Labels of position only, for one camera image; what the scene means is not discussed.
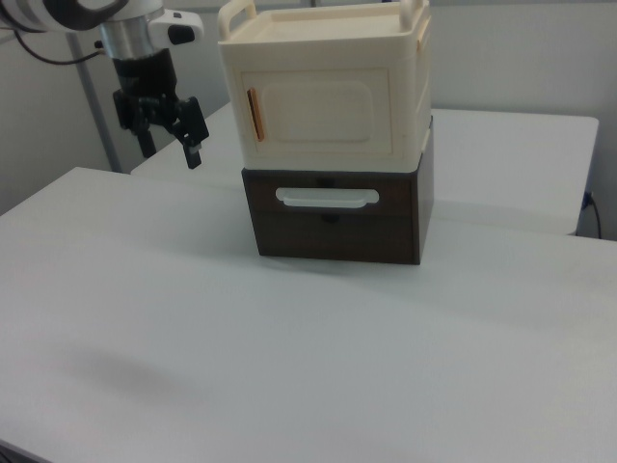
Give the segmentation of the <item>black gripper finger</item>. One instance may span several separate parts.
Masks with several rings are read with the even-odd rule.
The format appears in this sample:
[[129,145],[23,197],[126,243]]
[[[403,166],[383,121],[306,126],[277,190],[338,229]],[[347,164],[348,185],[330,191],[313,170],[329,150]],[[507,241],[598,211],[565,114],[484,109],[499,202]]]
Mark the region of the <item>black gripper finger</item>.
[[209,136],[198,100],[191,96],[173,105],[175,121],[172,133],[183,147],[186,163],[193,170],[201,164],[201,142]]
[[137,137],[144,158],[150,158],[155,155],[155,144],[147,127],[138,127],[134,131],[134,135]]

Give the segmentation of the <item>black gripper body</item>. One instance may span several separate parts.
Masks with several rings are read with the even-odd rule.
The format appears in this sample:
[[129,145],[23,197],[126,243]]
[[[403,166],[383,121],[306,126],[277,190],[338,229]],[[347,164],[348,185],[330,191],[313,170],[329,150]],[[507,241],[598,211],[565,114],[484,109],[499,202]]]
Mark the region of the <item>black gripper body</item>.
[[176,133],[179,98],[170,50],[112,62],[121,86],[113,93],[121,128],[131,133],[147,133],[151,125],[158,125]]

